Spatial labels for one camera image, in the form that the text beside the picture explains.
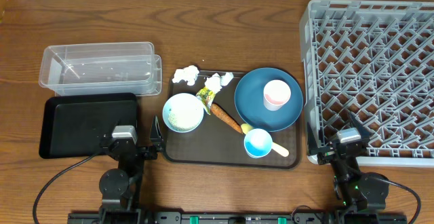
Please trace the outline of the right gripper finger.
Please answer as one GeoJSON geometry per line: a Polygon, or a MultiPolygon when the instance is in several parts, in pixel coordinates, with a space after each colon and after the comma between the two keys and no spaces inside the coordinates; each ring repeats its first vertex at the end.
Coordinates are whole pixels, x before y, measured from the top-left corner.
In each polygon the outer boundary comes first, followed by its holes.
{"type": "Polygon", "coordinates": [[[350,111],[347,111],[347,115],[349,117],[352,127],[354,127],[358,131],[361,139],[369,139],[370,132],[366,128],[364,128],[364,126],[360,122],[357,121],[356,117],[350,111]]]}
{"type": "Polygon", "coordinates": [[[317,155],[319,153],[319,147],[310,123],[307,124],[307,149],[308,155],[317,155]]]}

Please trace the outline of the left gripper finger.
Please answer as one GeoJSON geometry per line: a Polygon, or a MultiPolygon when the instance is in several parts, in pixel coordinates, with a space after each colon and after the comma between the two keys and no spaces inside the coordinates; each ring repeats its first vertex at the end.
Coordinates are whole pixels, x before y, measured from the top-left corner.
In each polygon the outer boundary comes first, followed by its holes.
{"type": "Polygon", "coordinates": [[[120,121],[117,120],[108,126],[102,135],[102,139],[111,139],[113,137],[113,132],[115,128],[119,125],[120,121]]]}
{"type": "Polygon", "coordinates": [[[158,117],[155,115],[151,124],[150,141],[157,149],[163,149],[163,136],[159,127],[158,117]]]}

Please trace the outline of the light blue cup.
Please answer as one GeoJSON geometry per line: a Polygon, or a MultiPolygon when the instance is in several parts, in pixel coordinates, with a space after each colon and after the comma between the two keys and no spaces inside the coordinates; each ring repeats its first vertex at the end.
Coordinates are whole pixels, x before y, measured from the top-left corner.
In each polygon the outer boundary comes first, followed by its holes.
{"type": "Polygon", "coordinates": [[[272,149],[272,144],[271,135],[260,128],[250,130],[243,141],[246,153],[255,159],[268,155],[272,149]]]}

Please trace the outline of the pink white cup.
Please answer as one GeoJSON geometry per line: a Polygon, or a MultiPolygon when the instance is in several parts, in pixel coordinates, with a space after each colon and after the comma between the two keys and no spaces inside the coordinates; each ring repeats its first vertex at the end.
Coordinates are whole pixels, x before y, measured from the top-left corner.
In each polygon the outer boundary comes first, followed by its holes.
{"type": "Polygon", "coordinates": [[[269,111],[277,111],[289,101],[291,94],[286,82],[278,79],[269,81],[263,90],[264,106],[269,111]]]}

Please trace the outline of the dark blue plate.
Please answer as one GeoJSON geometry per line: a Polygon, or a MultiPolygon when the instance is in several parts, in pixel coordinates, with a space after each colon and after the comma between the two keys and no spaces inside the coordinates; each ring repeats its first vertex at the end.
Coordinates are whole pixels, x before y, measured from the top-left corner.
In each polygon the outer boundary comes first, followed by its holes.
{"type": "Polygon", "coordinates": [[[259,68],[244,75],[235,89],[235,107],[247,124],[269,132],[288,128],[299,118],[304,96],[298,82],[285,71],[276,68],[259,68]],[[264,106],[264,87],[272,80],[282,80],[289,85],[289,101],[276,111],[264,106]]]}

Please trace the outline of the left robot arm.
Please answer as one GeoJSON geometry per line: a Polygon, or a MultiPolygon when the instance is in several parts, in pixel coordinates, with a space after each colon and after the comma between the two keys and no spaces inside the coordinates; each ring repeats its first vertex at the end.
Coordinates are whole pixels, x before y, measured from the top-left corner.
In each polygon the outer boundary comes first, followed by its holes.
{"type": "Polygon", "coordinates": [[[102,151],[117,161],[118,167],[106,171],[100,178],[102,205],[98,224],[155,222],[153,213],[140,205],[140,190],[145,161],[157,159],[163,149],[157,117],[151,124],[150,140],[151,146],[139,146],[136,128],[131,125],[116,125],[102,139],[102,151]]]}

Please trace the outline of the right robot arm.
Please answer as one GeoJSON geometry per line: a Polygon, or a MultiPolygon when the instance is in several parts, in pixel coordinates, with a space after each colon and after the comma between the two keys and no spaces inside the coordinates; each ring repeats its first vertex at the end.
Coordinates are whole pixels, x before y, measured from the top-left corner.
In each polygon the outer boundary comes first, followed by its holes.
{"type": "Polygon", "coordinates": [[[354,115],[347,115],[350,128],[337,132],[323,147],[307,126],[308,154],[315,155],[319,165],[331,165],[336,197],[344,202],[328,217],[328,223],[379,223],[378,211],[386,207],[389,186],[383,182],[385,176],[360,171],[357,157],[366,152],[370,132],[354,115]]]}

